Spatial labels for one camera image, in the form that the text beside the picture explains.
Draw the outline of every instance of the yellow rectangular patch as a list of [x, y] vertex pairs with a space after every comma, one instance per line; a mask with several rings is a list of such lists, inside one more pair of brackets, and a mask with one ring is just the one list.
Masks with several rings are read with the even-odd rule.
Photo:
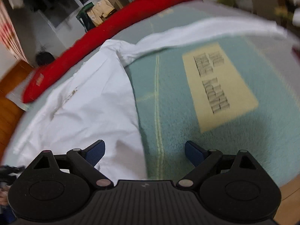
[[188, 52], [182, 59], [201, 133], [258, 107], [219, 43]]

